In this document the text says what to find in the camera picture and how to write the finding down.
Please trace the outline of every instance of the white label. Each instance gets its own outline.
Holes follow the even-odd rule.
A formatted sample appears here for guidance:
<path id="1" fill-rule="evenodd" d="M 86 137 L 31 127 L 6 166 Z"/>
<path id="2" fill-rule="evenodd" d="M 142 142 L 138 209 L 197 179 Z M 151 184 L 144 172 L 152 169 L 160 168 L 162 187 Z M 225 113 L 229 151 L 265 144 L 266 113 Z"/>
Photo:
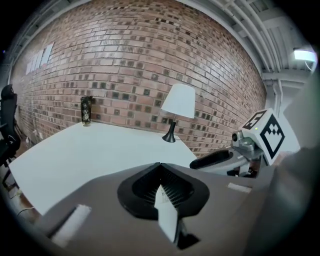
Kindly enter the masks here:
<path id="1" fill-rule="evenodd" d="M 37 57 L 38 57 L 38 54 L 34 55 L 32 58 L 31 71 L 34 71 L 36 69 Z"/>
<path id="2" fill-rule="evenodd" d="M 41 59 L 42 59 L 42 54 L 44 53 L 44 50 L 40 50 L 38 52 L 38 55 L 36 57 L 36 62 L 35 62 L 35 68 L 38 69 L 40 67 Z"/>
<path id="3" fill-rule="evenodd" d="M 54 234 L 52 242 L 64 248 L 67 246 L 72 237 L 77 233 L 79 228 L 85 222 L 91 212 L 91 208 L 79 204 L 73 214 L 66 220 L 63 226 Z"/>
<path id="4" fill-rule="evenodd" d="M 241 186 L 241 185 L 237 185 L 237 184 L 234 184 L 234 183 L 229 183 L 227 187 L 229 189 L 236 190 L 236 191 L 239 191 L 239 192 L 244 192 L 244 193 L 250 193 L 251 189 L 252 189 L 251 187 Z"/>
<path id="5" fill-rule="evenodd" d="M 29 62 L 27 65 L 26 65 L 26 71 L 25 71 L 25 74 L 27 75 L 27 74 L 29 74 L 30 73 L 30 71 L 31 71 L 31 62 Z"/>
<path id="6" fill-rule="evenodd" d="M 162 231 L 173 243 L 176 237 L 178 225 L 178 212 L 170 202 L 162 185 L 159 186 L 155 194 L 154 207 L 158 210 L 158 223 Z"/>
<path id="7" fill-rule="evenodd" d="M 46 64 L 47 62 L 48 62 L 48 60 L 49 60 L 49 57 L 50 57 L 50 53 L 51 53 L 51 50 L 52 50 L 52 47 L 54 46 L 54 42 L 53 43 L 51 43 L 51 44 L 49 44 L 49 45 L 47 45 L 47 47 L 45 48 L 45 50 L 44 50 L 44 54 L 43 54 L 43 56 L 42 56 L 42 60 L 41 60 L 41 66 L 43 65 L 43 64 Z"/>

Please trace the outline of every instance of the black tumbler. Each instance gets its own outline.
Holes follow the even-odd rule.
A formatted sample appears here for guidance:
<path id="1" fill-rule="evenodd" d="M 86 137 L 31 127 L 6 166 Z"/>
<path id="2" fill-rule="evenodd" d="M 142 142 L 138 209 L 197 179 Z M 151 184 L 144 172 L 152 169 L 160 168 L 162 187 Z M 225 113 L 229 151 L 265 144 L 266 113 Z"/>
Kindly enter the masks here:
<path id="1" fill-rule="evenodd" d="M 81 119 L 84 126 L 91 123 L 92 96 L 81 97 Z"/>

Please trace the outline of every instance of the ceiling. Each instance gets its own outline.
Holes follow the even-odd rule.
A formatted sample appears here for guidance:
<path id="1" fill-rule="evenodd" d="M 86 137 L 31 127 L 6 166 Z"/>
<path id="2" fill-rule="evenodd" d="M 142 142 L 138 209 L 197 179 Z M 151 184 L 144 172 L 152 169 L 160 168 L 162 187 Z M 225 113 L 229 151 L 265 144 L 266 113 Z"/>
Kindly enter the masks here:
<path id="1" fill-rule="evenodd" d="M 242 44 L 265 85 L 301 88 L 311 72 L 294 48 L 312 50 L 293 21 L 272 0 L 178 0 L 223 25 Z"/>

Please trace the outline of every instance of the ceiling light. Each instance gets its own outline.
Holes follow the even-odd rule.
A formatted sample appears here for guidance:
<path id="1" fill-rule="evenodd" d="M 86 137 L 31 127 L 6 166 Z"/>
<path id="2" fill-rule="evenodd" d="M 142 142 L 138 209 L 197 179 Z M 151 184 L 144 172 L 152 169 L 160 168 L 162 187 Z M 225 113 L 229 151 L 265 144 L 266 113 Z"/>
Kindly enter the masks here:
<path id="1" fill-rule="evenodd" d="M 317 62 L 317 55 L 313 51 L 309 50 L 294 50 L 294 57 L 296 60 Z"/>

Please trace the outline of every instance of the table lamp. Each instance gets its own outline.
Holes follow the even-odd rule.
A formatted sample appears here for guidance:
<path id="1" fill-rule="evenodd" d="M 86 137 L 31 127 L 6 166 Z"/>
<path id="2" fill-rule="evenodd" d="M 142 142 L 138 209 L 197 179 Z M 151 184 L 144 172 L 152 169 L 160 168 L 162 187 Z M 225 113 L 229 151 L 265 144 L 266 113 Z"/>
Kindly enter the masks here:
<path id="1" fill-rule="evenodd" d="M 162 138 L 166 142 L 174 143 L 176 115 L 195 118 L 195 102 L 196 91 L 191 86 L 176 83 L 172 86 L 169 94 L 167 95 L 161 109 L 174 114 L 174 119 L 171 122 L 170 129 Z"/>

